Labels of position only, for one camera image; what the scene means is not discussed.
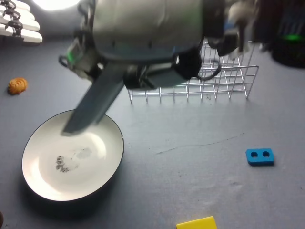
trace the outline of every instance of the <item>green light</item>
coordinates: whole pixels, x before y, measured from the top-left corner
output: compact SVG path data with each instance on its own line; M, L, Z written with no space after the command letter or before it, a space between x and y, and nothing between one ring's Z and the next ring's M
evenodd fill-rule
M75 62L75 58L73 56L73 54L71 52L67 53L67 60L70 63L74 63Z
M283 36L284 40L292 41L292 42L298 42L298 41L304 41L305 37L301 35L286 35Z

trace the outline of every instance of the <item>thin scratch line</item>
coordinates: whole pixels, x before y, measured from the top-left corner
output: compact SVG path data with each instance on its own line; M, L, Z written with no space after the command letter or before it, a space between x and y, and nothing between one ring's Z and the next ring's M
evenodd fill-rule
M239 134L239 135L236 135L236 136L233 136L233 137L230 137L230 138L227 138L227 139L224 139L224 140L221 140L221 141L218 141L218 142L213 142L213 143L207 143L207 144L202 144L202 145L184 145L184 146L177 146L177 147L174 147L174 148L171 148L171 149L167 149L167 150L164 150L164 151L161 151L161 152L158 152L156 154L163 154L163 153L166 153L166 152L169 152L169 151L172 151L174 149L178 149L178 148L181 148L181 147L200 147L200 146L210 146L210 145L214 145L214 144L218 144L218 143L221 143L221 142L226 142L226 141L229 141L229 140L232 140L234 138L237 138L237 137L240 137L244 135L244 132Z

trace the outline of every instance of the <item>plate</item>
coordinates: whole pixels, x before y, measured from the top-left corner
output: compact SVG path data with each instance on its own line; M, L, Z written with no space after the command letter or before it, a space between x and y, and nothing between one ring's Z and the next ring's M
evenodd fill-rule
M27 184L49 200L69 201L93 193L106 184L122 160L122 133L106 115L82 134L62 136L72 112L60 113L38 127L23 152Z

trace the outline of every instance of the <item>metal wire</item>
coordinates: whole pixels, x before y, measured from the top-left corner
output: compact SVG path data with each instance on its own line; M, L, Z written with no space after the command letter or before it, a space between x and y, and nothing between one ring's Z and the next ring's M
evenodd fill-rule
M249 43L249 46L250 51L248 53L241 58L230 60L228 56L219 57L217 50L211 49L208 43L204 42L201 56L205 62L202 64L199 76L205 77L217 69L213 59L219 60L222 66L222 70L217 76L209 81L192 78L173 88L159 88L154 91L128 90L129 99L132 103L134 96L139 96L145 97L146 102L148 102L151 96L159 96L160 101L163 96L172 96L175 101L177 95L186 95L188 100L193 95L200 95L200 98L203 99L204 94L214 94L215 99L219 94L228 94L231 99L233 94L240 92L244 93L248 98L259 69L257 65L250 65L255 44ZM243 62L246 62L246 60L248 60L247 65L243 66Z

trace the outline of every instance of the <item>gray table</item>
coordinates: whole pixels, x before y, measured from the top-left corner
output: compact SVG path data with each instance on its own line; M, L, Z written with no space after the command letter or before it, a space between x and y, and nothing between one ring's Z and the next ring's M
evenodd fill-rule
M46 119L75 108L89 83L57 64L66 42L0 54L0 210L5 229L173 229L213 215L219 229L300 229L305 222L305 72L258 55L259 75L243 95L200 100L135 99L122 91L108 115L125 153L115 179L79 219L27 194L21 158ZM25 77L20 96L6 93ZM274 167L251 167L245 150L270 147Z

